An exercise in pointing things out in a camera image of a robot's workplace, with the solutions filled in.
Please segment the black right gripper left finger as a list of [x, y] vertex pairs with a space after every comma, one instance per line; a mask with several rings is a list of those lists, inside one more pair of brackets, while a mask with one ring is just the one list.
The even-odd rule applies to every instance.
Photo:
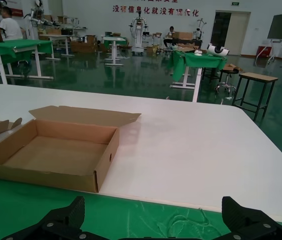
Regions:
[[52, 209], [38, 223], [3, 237], [4, 240], [99, 240], [101, 236], [81, 230], [85, 218], [85, 199]]

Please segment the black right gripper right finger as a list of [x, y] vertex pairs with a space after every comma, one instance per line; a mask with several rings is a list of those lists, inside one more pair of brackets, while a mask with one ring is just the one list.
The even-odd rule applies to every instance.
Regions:
[[219, 240], [282, 240], [282, 225], [261, 210], [239, 205], [230, 196], [222, 198], [222, 219], [230, 230]]

